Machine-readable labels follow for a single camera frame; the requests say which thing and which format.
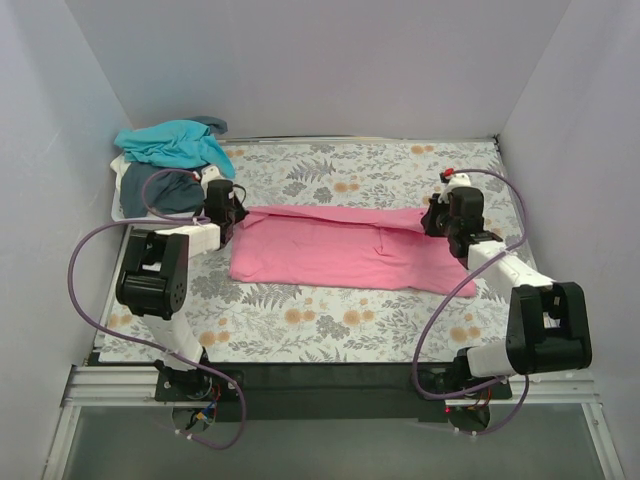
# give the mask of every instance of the white wall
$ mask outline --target white wall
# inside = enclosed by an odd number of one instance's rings
[[[0,477],[39,478],[72,362],[93,332],[66,267],[108,218],[112,139],[128,120],[63,0],[0,1]],[[87,249],[83,304],[104,305],[120,236]]]
[[[586,291],[593,370],[640,478],[640,3],[574,0],[502,133],[539,265]]]
[[[569,0],[67,0],[136,126],[500,132]]]

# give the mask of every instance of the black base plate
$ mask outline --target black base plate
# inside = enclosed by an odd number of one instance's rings
[[[421,364],[421,385],[438,392],[439,374],[449,365]],[[224,363],[214,368],[241,386],[252,420],[417,418],[447,422],[444,401],[425,400],[416,392],[410,363]],[[195,403],[166,382],[160,374],[155,395],[158,402]],[[217,421],[239,421],[237,392],[226,382],[218,386]],[[511,398],[511,388],[508,384],[492,387],[492,398]],[[208,396],[198,402],[210,400]]]

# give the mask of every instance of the floral pattern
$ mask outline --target floral pattern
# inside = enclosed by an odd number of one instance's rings
[[[424,206],[441,190],[446,167],[504,173],[492,142],[259,143],[225,145],[233,154],[245,205],[337,205],[394,209]],[[484,191],[488,228],[507,243],[521,234],[511,195],[492,177],[473,175]],[[244,284],[229,278],[232,245],[191,259],[183,307],[213,362],[406,362],[443,296],[304,285]],[[532,262],[528,248],[519,252]],[[474,298],[456,298],[425,342],[424,361],[449,361],[465,346],[504,335],[508,306],[477,280]],[[113,302],[109,325],[151,339],[141,321]],[[159,354],[108,336],[103,362],[150,362]]]

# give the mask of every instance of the metal frame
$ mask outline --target metal frame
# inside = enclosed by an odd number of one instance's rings
[[[596,449],[600,466],[607,480],[624,479],[622,465],[618,459],[618,454],[611,439],[609,427],[602,414],[601,403],[583,403],[582,411],[584,412],[587,426],[591,433],[591,440]]]
[[[332,141],[347,142],[403,142],[406,139],[380,139],[373,137],[307,137],[307,138],[247,138],[230,139],[224,143],[300,143]],[[489,139],[468,139],[467,142],[487,141]],[[131,228],[124,233],[114,274],[109,286],[109,296],[102,312],[100,323],[108,322],[113,302],[113,292],[117,273],[122,263]],[[103,344],[103,335],[98,334],[94,351],[99,352]],[[61,479],[71,452],[73,439],[83,407],[194,407],[205,406],[206,402],[157,402],[154,400],[158,372],[151,366],[100,366],[78,367],[72,372],[63,399],[58,427],[53,439],[50,454],[43,472],[43,480]],[[524,379],[510,379],[513,397],[493,399],[494,405],[513,405],[519,399]],[[467,405],[473,400],[448,400],[448,406]],[[558,372],[531,376],[531,385],[527,404],[580,404],[591,434],[605,478],[623,479],[611,435],[602,414],[602,405],[595,390],[593,378],[588,371]]]
[[[42,480],[58,480],[64,475],[73,438],[76,434],[81,407],[68,405],[60,411],[58,427],[45,463]]]

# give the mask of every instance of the teal cloth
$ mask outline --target teal cloth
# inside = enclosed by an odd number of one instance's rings
[[[231,160],[210,132],[202,123],[172,120],[140,130],[121,130],[114,143],[129,162],[185,169],[215,165],[225,177],[234,178]]]

